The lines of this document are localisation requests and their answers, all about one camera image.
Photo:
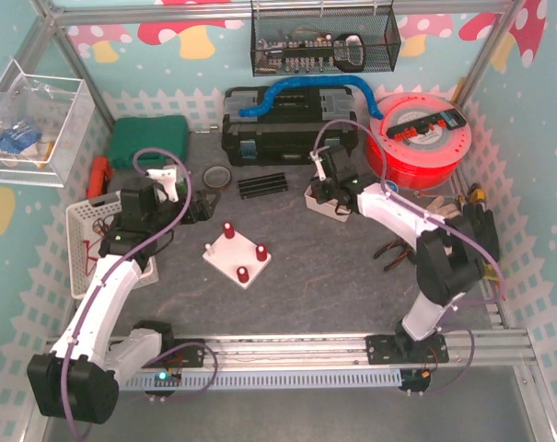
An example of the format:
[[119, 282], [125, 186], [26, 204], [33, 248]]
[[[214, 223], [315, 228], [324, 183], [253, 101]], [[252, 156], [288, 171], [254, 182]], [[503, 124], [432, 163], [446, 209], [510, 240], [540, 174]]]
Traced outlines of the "red spring one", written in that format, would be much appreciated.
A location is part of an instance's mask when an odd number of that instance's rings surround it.
[[235, 228], [231, 222], [225, 222], [223, 224], [223, 233], [226, 239], [232, 239], [235, 237]]

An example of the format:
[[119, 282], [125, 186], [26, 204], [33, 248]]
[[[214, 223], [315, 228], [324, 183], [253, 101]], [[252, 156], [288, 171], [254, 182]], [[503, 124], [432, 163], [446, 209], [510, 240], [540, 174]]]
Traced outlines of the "black aluminium extrusion block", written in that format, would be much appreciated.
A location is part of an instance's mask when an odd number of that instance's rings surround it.
[[286, 192], [287, 190], [288, 183], [283, 172], [238, 181], [238, 192], [242, 200]]

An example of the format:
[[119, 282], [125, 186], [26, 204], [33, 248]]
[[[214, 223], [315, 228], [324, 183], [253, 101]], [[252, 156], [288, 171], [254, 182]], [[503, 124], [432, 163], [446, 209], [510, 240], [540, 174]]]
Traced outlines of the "red spring two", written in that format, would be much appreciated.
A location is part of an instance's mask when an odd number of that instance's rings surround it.
[[265, 245], [258, 244], [255, 251], [258, 262], [265, 262], [268, 259], [268, 251]]

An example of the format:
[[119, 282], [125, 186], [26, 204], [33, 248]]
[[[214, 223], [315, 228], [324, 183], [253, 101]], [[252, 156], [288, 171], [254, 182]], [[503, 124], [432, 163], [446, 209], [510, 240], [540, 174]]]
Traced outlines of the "red spring three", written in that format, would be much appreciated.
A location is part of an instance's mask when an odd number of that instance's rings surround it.
[[246, 284], [249, 281], [249, 271], [245, 266], [239, 266], [237, 268], [238, 281], [242, 284]]

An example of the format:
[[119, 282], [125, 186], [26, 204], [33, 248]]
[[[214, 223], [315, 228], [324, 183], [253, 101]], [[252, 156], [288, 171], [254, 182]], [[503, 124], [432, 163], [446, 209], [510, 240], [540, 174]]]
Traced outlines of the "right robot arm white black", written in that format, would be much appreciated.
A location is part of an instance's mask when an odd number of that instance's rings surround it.
[[414, 251], [419, 294], [397, 335], [405, 345], [429, 338], [445, 313], [483, 277], [472, 223], [463, 215], [446, 220], [401, 197], [375, 175], [358, 174], [341, 145], [322, 147], [309, 157], [317, 170], [310, 186], [319, 204], [334, 200], [375, 220]]

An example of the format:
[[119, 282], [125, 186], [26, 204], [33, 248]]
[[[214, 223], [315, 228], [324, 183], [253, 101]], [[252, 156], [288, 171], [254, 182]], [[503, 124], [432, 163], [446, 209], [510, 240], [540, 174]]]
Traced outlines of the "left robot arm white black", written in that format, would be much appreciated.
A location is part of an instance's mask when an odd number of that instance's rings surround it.
[[140, 320], [129, 336], [110, 344], [114, 325], [149, 260], [162, 251], [158, 241], [176, 225], [209, 220], [218, 192], [158, 198], [155, 186], [123, 190], [121, 208], [99, 247], [93, 278], [78, 310], [52, 349], [34, 355], [27, 376], [41, 415], [103, 424], [112, 415], [122, 384], [140, 368], [166, 364], [204, 341], [177, 343], [170, 324]]

